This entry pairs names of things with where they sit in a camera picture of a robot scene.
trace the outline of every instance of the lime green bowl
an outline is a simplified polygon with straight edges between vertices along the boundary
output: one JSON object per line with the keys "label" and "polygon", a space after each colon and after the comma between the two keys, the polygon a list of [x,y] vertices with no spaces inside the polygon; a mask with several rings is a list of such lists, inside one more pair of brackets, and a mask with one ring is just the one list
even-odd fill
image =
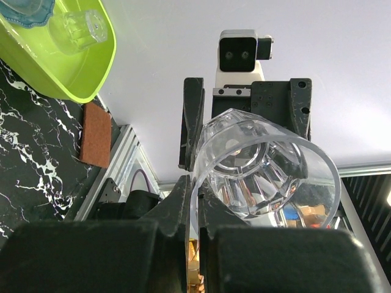
{"label": "lime green bowl", "polygon": [[108,40],[87,51],[65,55],[47,26],[25,29],[0,14],[0,58],[34,90],[55,99],[88,103],[109,74],[117,47],[114,30],[100,0],[56,0],[54,14],[96,9],[108,25]]}

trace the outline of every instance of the blue cloth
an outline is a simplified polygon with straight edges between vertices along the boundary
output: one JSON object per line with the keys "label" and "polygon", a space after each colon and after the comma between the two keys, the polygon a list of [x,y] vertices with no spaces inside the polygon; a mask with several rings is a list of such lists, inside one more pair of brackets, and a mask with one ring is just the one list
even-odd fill
{"label": "blue cloth", "polygon": [[297,210],[295,210],[295,208],[290,205],[284,206],[283,213],[284,213],[285,218],[287,220],[298,220],[299,219],[299,214],[298,214]]}
{"label": "blue cloth", "polygon": [[[27,5],[29,0],[14,0],[18,5]],[[55,0],[43,0],[41,8],[33,15],[24,15],[14,11],[3,2],[0,2],[0,13],[10,23],[16,23],[27,29],[34,26],[44,26],[53,15]]]}

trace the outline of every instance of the colorful object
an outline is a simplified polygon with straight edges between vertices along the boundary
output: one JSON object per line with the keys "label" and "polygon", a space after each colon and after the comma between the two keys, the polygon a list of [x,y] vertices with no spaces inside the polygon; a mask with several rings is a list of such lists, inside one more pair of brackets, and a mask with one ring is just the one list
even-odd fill
{"label": "colorful object", "polygon": [[84,105],[80,161],[107,168],[110,164],[111,117],[93,102]]}
{"label": "colorful object", "polygon": [[53,15],[54,0],[0,0],[0,14],[10,23],[30,29],[44,26]]}
{"label": "colorful object", "polygon": [[100,0],[57,0],[54,15],[97,10],[108,27],[108,40],[68,56],[58,50],[47,27],[24,29],[0,15],[0,58],[42,95],[88,103],[101,89],[114,60],[116,41]]}

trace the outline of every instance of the white veining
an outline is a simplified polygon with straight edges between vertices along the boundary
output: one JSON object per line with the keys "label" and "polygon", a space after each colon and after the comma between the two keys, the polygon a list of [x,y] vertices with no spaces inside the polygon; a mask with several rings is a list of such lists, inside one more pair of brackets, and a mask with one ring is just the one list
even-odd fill
{"label": "white veining", "polygon": [[[12,107],[12,103],[10,103],[8,100],[12,97],[7,97],[5,92],[0,89],[0,99],[2,100],[2,103],[0,104],[0,156],[6,156],[11,151],[16,151],[20,158],[19,165],[22,163],[26,169],[29,169],[30,171],[33,170],[36,174],[34,177],[36,180],[34,185],[31,186],[29,183],[24,182],[26,180],[24,180],[21,176],[15,180],[15,187],[23,190],[35,190],[38,192],[38,194],[42,194],[46,198],[47,203],[43,203],[38,206],[43,206],[46,204],[52,205],[53,213],[56,218],[63,219],[65,217],[65,212],[61,211],[67,211],[71,207],[77,192],[72,190],[71,192],[68,192],[68,194],[64,194],[63,180],[57,172],[59,162],[54,157],[52,157],[49,151],[49,147],[63,148],[60,135],[63,137],[67,134],[73,141],[73,149],[76,152],[79,152],[80,146],[78,141],[81,135],[82,125],[77,118],[72,116],[68,110],[67,105],[63,101],[55,100],[66,114],[67,119],[72,122],[72,127],[75,127],[76,130],[72,131],[72,129],[69,129],[69,127],[65,125],[64,121],[62,121],[57,116],[56,111],[51,107],[48,100],[46,98],[42,98],[23,81],[17,80],[18,78],[13,75],[12,70],[0,59],[0,74],[1,73],[4,75],[7,83],[11,87],[17,90],[28,92],[31,101],[46,112],[48,123],[53,126],[49,133],[52,131],[55,132],[56,136],[53,138],[55,139],[55,137],[57,137],[57,142],[52,141],[51,143],[47,143],[45,141],[41,127],[38,124],[28,121],[28,118],[24,117],[24,113],[21,113],[19,110]],[[23,122],[26,128],[32,130],[32,138],[36,145],[32,147],[32,145],[29,144],[31,143],[31,140],[29,140],[29,143],[25,142],[24,139],[20,136],[20,133],[16,132],[15,129],[6,127],[4,125],[6,119],[7,121],[13,121],[13,119],[15,119],[15,121],[19,121],[18,123],[20,123],[20,121]],[[40,150],[39,153],[35,153],[35,151],[37,151],[37,146]],[[78,159],[74,156],[71,156],[71,154],[70,159],[78,161]],[[92,166],[85,165],[84,168],[87,172],[86,178],[88,178],[89,172],[92,170]],[[84,180],[80,182],[75,189],[79,189],[83,184]],[[1,198],[5,198],[8,201],[8,210],[15,210],[15,212],[17,212],[19,215],[20,220],[29,222],[29,219],[27,219],[25,216],[25,210],[21,205],[12,203],[10,197],[2,193],[0,193],[0,199]],[[8,235],[13,230],[4,222],[2,222],[1,219],[2,218],[0,215],[0,237],[3,236],[8,238]]]}

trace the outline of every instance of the clear plastic object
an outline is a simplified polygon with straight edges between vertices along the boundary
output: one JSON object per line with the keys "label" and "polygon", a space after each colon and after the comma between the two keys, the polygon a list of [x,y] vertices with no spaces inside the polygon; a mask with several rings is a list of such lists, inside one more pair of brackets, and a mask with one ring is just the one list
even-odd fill
{"label": "clear plastic object", "polygon": [[206,180],[252,226],[327,227],[340,200],[340,178],[316,145],[261,116],[229,109],[202,129],[192,174],[191,222]]}
{"label": "clear plastic object", "polygon": [[108,39],[108,28],[96,10],[67,12],[49,19],[53,42],[66,55],[74,55]]}
{"label": "clear plastic object", "polygon": [[0,0],[6,6],[24,15],[33,15],[42,6],[43,0]]}

